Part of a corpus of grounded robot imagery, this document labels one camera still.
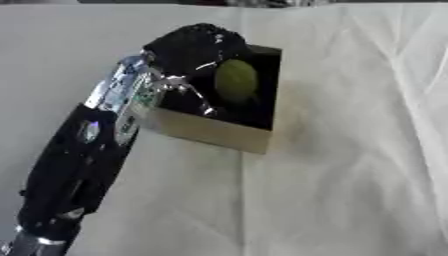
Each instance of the white fabric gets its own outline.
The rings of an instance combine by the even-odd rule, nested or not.
[[[268,153],[143,131],[70,255],[448,254],[447,11],[0,8],[0,240],[40,151],[114,62],[212,22],[283,48]]]

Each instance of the box side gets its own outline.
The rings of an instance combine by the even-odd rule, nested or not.
[[[151,130],[251,153],[266,153],[271,131],[166,109],[151,110],[145,119]]]

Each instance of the box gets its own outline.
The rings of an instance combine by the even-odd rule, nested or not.
[[[190,83],[218,114],[200,116],[197,109],[201,102],[194,93],[170,91],[159,107],[150,111],[146,127],[169,136],[265,153],[274,126],[281,50],[253,45],[250,49],[252,53],[241,60],[257,71],[258,88],[252,102],[229,105],[214,90],[214,74],[196,77]]]

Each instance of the yellow-green ball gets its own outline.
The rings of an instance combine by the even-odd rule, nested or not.
[[[244,104],[258,87],[257,71],[241,60],[222,63],[215,74],[215,90],[219,96],[233,104]]]

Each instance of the robotic hand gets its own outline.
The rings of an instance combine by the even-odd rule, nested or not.
[[[97,211],[134,144],[139,130],[135,110],[157,107],[166,91],[178,89],[193,90],[202,100],[201,114],[213,115],[188,79],[245,51],[237,33],[197,24],[119,61],[44,149],[20,192],[24,204],[16,239],[0,255],[65,255],[84,216]]]

